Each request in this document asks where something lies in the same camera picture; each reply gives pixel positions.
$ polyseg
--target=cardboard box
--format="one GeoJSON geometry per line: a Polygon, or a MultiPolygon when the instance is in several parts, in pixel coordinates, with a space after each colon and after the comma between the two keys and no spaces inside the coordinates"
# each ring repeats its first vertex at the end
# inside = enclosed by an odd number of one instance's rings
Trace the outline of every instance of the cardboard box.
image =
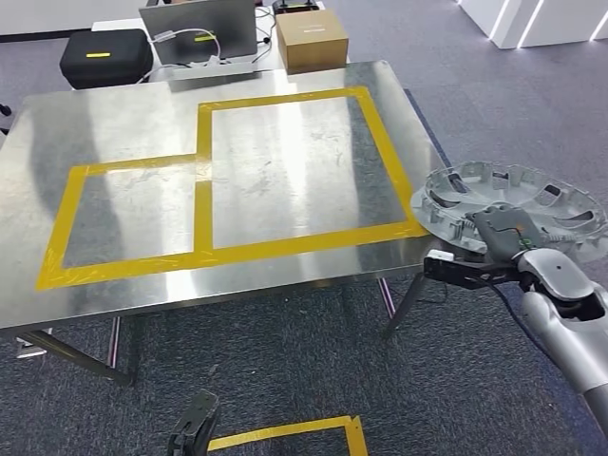
{"type": "Polygon", "coordinates": [[[346,65],[349,36],[330,9],[278,15],[277,36],[288,74],[346,65]]]}

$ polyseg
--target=led light strip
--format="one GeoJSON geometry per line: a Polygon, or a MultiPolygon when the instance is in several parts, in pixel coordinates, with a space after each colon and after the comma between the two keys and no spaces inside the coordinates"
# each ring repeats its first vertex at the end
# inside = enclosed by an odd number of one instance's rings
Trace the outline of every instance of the led light strip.
{"type": "Polygon", "coordinates": [[[493,27],[492,31],[490,32],[490,35],[487,36],[488,38],[490,38],[490,40],[494,38],[494,35],[496,34],[496,30],[499,29],[500,21],[502,20],[502,16],[505,15],[505,11],[507,10],[507,7],[509,6],[509,2],[511,1],[511,0],[505,0],[505,3],[502,4],[502,8],[501,8],[500,12],[499,13],[499,17],[496,18],[496,22],[494,23],[494,27],[493,27]]]}
{"type": "Polygon", "coordinates": [[[606,11],[606,14],[603,14],[603,17],[602,17],[600,23],[597,24],[597,28],[596,28],[595,31],[594,31],[593,34],[591,35],[589,41],[593,41],[597,38],[597,34],[600,33],[600,30],[603,28],[603,25],[606,24],[606,21],[608,21],[608,11],[606,11]]]}
{"type": "Polygon", "coordinates": [[[541,10],[541,7],[543,5],[543,3],[545,3],[545,0],[539,0],[539,3],[536,4],[536,8],[532,13],[532,17],[530,18],[530,21],[526,26],[526,29],[524,30],[524,34],[521,35],[521,38],[519,39],[519,43],[517,44],[517,48],[520,48],[524,44],[524,42],[526,40],[526,37],[528,36],[530,29],[532,29],[532,25],[536,20],[536,16],[539,15],[539,11],[541,10]]]}

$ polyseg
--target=metal table top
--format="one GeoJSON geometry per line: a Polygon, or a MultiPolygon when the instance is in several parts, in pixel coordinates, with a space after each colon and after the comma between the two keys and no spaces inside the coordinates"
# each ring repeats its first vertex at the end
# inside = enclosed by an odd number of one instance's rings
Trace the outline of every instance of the metal table top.
{"type": "Polygon", "coordinates": [[[386,62],[29,97],[0,153],[0,330],[417,268],[404,200],[439,166],[386,62]]]}

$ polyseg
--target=laptop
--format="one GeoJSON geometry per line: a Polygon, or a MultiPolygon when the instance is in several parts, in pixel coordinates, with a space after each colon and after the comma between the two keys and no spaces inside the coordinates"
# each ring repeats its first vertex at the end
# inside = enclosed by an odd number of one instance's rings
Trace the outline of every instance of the laptop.
{"type": "MultiPolygon", "coordinates": [[[[241,57],[257,52],[255,5],[252,0],[193,0],[139,10],[151,39],[168,30],[207,29],[222,48],[220,57],[241,57]]],[[[204,32],[180,33],[155,43],[162,64],[207,62],[217,53],[215,41],[204,32]]]]}

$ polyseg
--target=yellow label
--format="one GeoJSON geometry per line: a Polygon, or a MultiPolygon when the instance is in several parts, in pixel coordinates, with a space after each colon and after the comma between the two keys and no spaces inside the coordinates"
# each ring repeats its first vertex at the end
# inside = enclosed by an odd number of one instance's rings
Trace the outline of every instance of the yellow label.
{"type": "Polygon", "coordinates": [[[195,36],[195,37],[195,43],[200,43],[201,41],[210,41],[210,40],[215,39],[215,35],[213,34],[213,32],[211,33],[211,35],[212,36],[209,36],[209,35],[195,36]]]}
{"type": "Polygon", "coordinates": [[[87,54],[88,59],[100,59],[103,57],[109,57],[111,54],[109,52],[91,52],[87,54]]]}

